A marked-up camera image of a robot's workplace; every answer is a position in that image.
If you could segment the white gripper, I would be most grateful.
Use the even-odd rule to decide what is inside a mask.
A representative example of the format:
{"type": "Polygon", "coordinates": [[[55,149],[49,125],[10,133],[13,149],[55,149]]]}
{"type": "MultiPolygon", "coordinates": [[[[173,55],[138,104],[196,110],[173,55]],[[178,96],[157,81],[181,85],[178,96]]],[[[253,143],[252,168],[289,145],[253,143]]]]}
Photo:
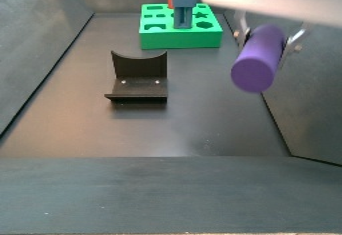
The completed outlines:
{"type": "Polygon", "coordinates": [[[301,41],[312,31],[312,24],[342,27],[342,0],[201,0],[213,6],[237,9],[233,14],[233,38],[238,49],[243,49],[249,33],[245,20],[245,11],[269,16],[284,17],[304,21],[296,33],[288,36],[279,66],[281,68],[285,58],[301,50],[301,41]]]}

